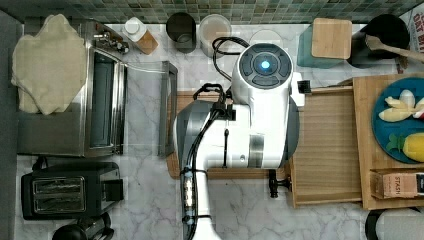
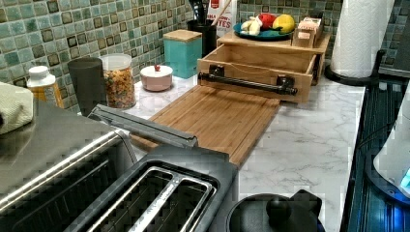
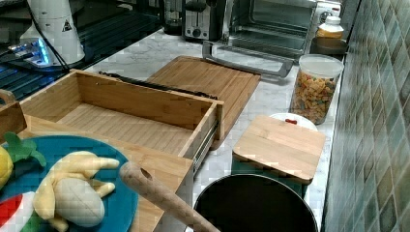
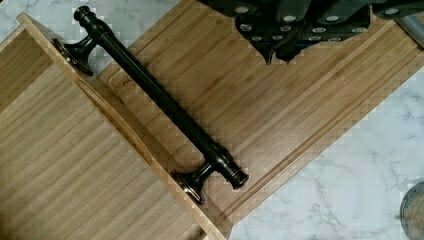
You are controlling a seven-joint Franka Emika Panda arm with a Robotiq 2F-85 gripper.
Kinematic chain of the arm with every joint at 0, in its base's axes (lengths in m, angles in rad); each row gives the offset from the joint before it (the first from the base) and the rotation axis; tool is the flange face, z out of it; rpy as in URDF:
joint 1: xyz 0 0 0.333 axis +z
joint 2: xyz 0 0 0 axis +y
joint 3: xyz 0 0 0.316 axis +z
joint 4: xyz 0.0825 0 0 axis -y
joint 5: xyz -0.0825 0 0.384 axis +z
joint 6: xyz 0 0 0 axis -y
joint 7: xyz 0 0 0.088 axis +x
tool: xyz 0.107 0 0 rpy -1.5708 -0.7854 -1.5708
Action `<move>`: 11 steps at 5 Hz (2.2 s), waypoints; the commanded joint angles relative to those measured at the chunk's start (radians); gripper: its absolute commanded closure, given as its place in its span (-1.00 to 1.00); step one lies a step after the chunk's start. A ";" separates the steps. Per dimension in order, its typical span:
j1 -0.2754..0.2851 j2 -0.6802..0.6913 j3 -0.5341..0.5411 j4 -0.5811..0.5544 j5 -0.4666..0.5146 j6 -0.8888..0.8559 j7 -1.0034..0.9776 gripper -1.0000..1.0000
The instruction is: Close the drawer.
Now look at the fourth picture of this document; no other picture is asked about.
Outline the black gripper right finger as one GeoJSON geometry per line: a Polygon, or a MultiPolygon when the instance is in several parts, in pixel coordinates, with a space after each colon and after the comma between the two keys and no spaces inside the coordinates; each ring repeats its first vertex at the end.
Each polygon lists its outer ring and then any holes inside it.
{"type": "Polygon", "coordinates": [[[365,32],[370,26],[370,3],[303,3],[302,14],[281,6],[282,28],[290,28],[275,48],[276,57],[290,62],[302,50],[320,42],[339,42],[365,32]]]}

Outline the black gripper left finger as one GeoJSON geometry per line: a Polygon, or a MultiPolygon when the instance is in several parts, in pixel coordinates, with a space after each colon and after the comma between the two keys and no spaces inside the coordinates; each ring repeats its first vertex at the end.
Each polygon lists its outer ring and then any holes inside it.
{"type": "Polygon", "coordinates": [[[300,23],[274,22],[265,15],[238,16],[235,26],[267,65],[272,63],[273,57],[288,63],[300,53],[300,23]]]}

